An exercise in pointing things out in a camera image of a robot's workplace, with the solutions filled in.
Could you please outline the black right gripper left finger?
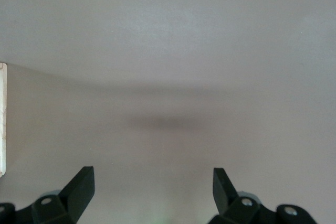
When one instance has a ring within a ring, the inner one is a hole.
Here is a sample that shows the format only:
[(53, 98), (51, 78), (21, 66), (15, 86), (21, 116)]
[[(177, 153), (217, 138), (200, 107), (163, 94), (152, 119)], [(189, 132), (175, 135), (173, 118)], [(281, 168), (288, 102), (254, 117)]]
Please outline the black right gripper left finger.
[(1, 203), (1, 223), (77, 223), (95, 194), (94, 168), (83, 167), (56, 195), (45, 195), (17, 210)]

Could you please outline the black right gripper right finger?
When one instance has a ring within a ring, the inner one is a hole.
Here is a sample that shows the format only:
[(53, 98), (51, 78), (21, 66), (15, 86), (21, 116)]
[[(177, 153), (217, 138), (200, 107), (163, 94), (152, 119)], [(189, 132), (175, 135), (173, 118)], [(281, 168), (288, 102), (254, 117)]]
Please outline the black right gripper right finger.
[(223, 168), (213, 170), (213, 197), (218, 215), (209, 223), (316, 223), (299, 206), (282, 204), (271, 211), (255, 195), (238, 193)]

